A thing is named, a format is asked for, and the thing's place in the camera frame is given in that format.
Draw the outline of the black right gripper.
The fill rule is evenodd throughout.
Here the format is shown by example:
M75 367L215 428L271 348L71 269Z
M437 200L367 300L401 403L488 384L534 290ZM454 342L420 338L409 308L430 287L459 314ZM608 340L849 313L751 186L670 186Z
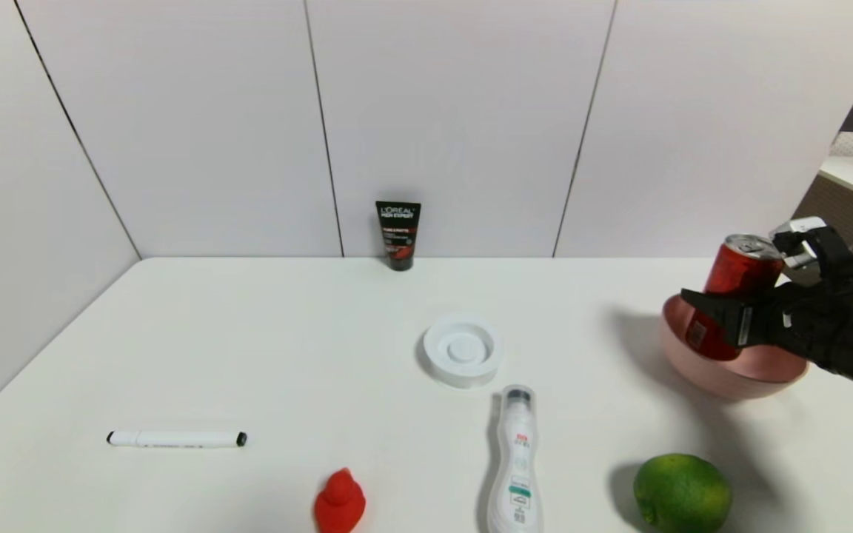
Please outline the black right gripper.
M721 341L737 349L774 346L820 368L834 366L835 320L825 297L808 287L785 283L741 301L688 288L680 296L693 309L685 333L691 346L701 346L720 330Z

